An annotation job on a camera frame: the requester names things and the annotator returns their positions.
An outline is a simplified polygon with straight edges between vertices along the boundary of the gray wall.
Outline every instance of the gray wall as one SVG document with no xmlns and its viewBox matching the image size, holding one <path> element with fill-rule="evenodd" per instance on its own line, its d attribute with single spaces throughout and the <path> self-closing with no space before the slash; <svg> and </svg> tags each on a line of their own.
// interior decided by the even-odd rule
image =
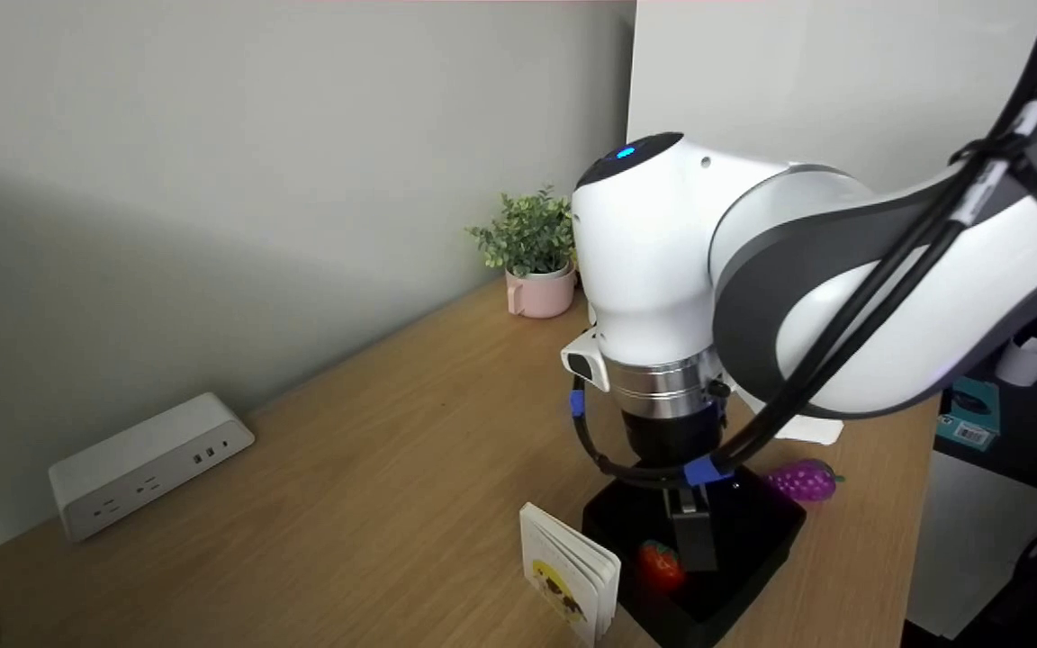
<svg viewBox="0 0 1037 648">
<path fill-rule="evenodd" d="M 910 186 L 989 128 L 1037 0 L 642 0 L 630 134 Z"/>
<path fill-rule="evenodd" d="M 0 541 L 47 463 L 473 288 L 623 137 L 630 0 L 0 0 Z"/>
</svg>

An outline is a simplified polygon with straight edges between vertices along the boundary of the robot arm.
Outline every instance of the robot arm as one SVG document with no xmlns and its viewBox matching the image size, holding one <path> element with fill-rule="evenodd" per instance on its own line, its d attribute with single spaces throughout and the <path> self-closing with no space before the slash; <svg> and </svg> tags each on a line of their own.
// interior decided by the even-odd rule
<svg viewBox="0 0 1037 648">
<path fill-rule="evenodd" d="M 1035 83 L 983 151 L 888 198 L 677 134 L 598 158 L 574 198 L 592 332 L 564 367 L 617 397 L 654 468 L 718 452 L 726 472 L 794 413 L 864 419 L 938 392 L 1037 316 Z M 766 431 L 706 449 L 710 384 L 772 404 Z"/>
</svg>

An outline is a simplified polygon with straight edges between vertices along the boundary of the wooden desk surface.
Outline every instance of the wooden desk surface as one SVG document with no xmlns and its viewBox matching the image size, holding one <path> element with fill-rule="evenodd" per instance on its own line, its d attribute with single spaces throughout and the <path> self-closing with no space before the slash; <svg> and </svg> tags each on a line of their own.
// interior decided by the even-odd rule
<svg viewBox="0 0 1037 648">
<path fill-rule="evenodd" d="M 579 332 L 579 305 L 510 319 L 485 283 L 257 412 L 248 452 L 89 542 L 38 527 L 0 547 L 0 644 L 574 644 L 519 572 L 516 515 L 579 522 L 605 487 L 564 422 Z M 845 482 L 723 644 L 899 644 L 933 419 L 765 449 Z M 600 401 L 593 431 L 630 457 Z M 620 613 L 608 644 L 652 640 Z"/>
</svg>

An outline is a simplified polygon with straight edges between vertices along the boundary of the power strip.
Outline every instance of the power strip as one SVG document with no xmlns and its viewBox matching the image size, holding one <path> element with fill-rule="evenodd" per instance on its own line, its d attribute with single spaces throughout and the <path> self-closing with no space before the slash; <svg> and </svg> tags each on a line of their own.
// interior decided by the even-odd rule
<svg viewBox="0 0 1037 648">
<path fill-rule="evenodd" d="M 60 529 L 68 541 L 86 541 L 252 444 L 257 434 L 213 392 L 170 407 L 50 463 Z"/>
</svg>

